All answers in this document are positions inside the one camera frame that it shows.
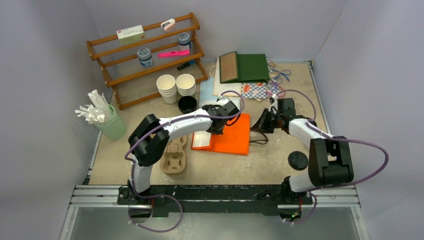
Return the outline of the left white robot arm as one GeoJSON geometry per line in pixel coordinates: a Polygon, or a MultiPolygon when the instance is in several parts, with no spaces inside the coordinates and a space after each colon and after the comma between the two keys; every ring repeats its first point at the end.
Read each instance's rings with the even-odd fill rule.
{"type": "Polygon", "coordinates": [[[153,165],[161,159],[168,143],[194,132],[221,135],[228,122],[241,115],[244,106],[242,103],[237,107],[230,99],[220,98],[216,104],[175,117],[147,115],[128,138],[129,150],[124,156],[132,164],[130,199],[138,205],[148,201],[153,165]]]}

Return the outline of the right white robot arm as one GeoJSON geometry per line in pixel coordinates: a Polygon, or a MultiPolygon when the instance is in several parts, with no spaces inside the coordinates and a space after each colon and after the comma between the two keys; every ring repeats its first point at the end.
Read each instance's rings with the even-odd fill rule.
{"type": "Polygon", "coordinates": [[[344,136],[322,133],[316,122],[296,113],[292,98],[272,100],[259,120],[250,128],[261,134],[272,134],[281,129],[300,140],[308,148],[307,172],[284,179],[280,196],[288,204],[300,198],[301,193],[353,181],[354,169],[350,147],[344,136]]]}

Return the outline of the orange paper bag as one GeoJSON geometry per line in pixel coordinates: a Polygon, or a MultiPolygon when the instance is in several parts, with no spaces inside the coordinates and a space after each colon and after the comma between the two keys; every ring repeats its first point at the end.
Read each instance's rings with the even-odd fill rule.
{"type": "Polygon", "coordinates": [[[223,134],[197,131],[192,135],[191,149],[198,151],[247,156],[250,145],[251,116],[243,113],[232,126],[225,126],[223,134]]]}

